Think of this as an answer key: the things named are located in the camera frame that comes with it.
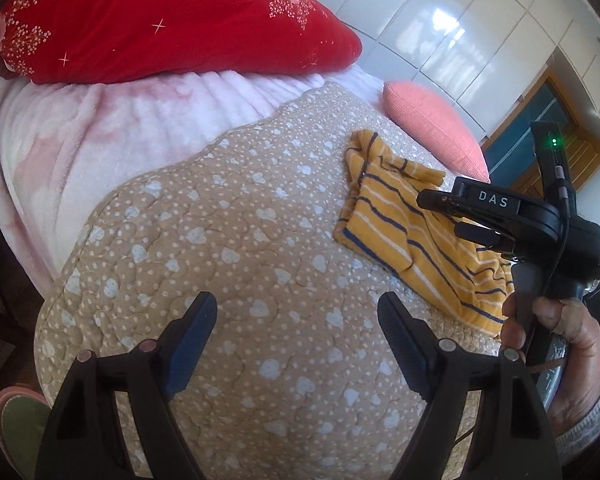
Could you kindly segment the person right hand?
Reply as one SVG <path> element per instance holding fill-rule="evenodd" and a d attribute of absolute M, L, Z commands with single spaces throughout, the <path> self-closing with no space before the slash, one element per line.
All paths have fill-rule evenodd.
<path fill-rule="evenodd" d="M 562 379 L 547 410 L 554 434 L 576 426 L 600 400 L 600 324 L 581 301 L 539 297 L 532 312 L 567 346 Z"/>

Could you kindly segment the grey knit sleeve forearm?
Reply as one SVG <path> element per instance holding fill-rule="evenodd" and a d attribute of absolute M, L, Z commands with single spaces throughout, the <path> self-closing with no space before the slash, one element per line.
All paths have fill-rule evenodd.
<path fill-rule="evenodd" d="M 559 461 L 565 466 L 600 440 L 600 397 L 580 422 L 556 438 Z"/>

